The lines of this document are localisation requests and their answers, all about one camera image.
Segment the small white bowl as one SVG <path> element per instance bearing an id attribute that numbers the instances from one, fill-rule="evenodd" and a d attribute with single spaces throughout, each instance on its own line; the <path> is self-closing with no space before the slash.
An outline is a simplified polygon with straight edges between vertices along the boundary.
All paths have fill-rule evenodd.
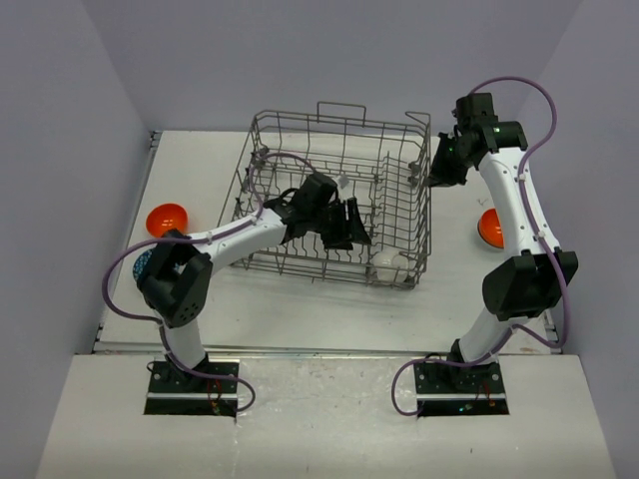
<path id="1" fill-rule="evenodd" d="M 403 283 L 408 277 L 409 260 L 397 249 L 385 249 L 372 258 L 376 278 L 382 282 Z"/>

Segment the grey wire dish rack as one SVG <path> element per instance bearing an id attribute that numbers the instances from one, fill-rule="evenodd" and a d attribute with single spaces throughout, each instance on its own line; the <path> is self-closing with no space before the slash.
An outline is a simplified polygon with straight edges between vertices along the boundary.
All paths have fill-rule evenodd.
<path id="1" fill-rule="evenodd" d="M 252 119 L 220 215 L 221 224 L 253 212 L 257 199 L 290 198 L 318 170 L 344 175 L 343 199 L 354 197 L 371 245 L 325 249 L 317 234 L 269 247 L 237 267 L 413 289 L 431 254 L 431 117 L 408 111 L 402 122 L 374 120 L 363 105 L 319 102 L 311 113 L 263 110 Z M 403 283 L 376 278 L 372 258 L 397 249 L 409 260 Z"/>

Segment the small orange bowl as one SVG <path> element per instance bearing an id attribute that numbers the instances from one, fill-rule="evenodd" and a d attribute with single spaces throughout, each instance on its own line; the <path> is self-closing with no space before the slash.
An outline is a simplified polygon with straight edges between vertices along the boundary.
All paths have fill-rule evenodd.
<path id="1" fill-rule="evenodd" d="M 495 208 L 486 210 L 481 215 L 477 223 L 477 230 L 484 242 L 496 248 L 504 248 L 503 233 Z"/>

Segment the large orange bowl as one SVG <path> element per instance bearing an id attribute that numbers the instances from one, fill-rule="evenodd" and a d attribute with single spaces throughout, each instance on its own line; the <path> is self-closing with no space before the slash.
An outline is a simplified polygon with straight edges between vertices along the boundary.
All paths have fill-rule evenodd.
<path id="1" fill-rule="evenodd" d="M 188 223 L 188 213 L 181 205 L 167 203 L 156 206 L 148 213 L 145 227 L 151 237 L 160 238 L 170 230 L 184 234 Z"/>

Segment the red patterned white bowl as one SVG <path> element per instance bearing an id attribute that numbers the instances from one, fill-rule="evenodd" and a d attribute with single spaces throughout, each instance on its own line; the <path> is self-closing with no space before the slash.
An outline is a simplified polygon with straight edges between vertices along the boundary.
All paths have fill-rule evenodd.
<path id="1" fill-rule="evenodd" d="M 153 254 L 153 250 L 147 249 L 136 258 L 132 267 L 132 275 L 133 275 L 134 281 L 138 281 L 140 279 L 152 254 Z"/>

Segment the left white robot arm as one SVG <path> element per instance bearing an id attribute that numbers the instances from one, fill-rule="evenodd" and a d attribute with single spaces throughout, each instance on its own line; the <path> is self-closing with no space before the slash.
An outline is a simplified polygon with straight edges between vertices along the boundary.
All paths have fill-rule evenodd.
<path id="1" fill-rule="evenodd" d="M 165 354 L 175 364 L 172 379 L 183 390 L 195 392 L 207 382 L 197 317 L 213 275 L 254 252 L 308 233 L 318 234 L 326 249 L 371 244 L 355 198 L 272 199 L 257 212 L 209 232 L 189 237 L 170 231 L 137 258 L 137 288 L 159 321 Z"/>

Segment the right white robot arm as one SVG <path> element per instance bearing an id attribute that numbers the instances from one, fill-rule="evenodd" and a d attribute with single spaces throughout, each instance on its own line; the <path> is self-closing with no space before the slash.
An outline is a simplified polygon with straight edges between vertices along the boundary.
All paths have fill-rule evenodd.
<path id="1" fill-rule="evenodd" d="M 530 319 L 567 302 L 578 259 L 562 248 L 547 224 L 526 166 L 532 150 L 519 123 L 475 124 L 438 138 L 429 185 L 462 185 L 468 170 L 476 168 L 488 187 L 504 241 L 503 263 L 482 282 L 484 308 L 447 357 L 447 384 L 466 392 L 480 381 L 478 365 L 492 361 L 514 331 L 530 334 Z"/>

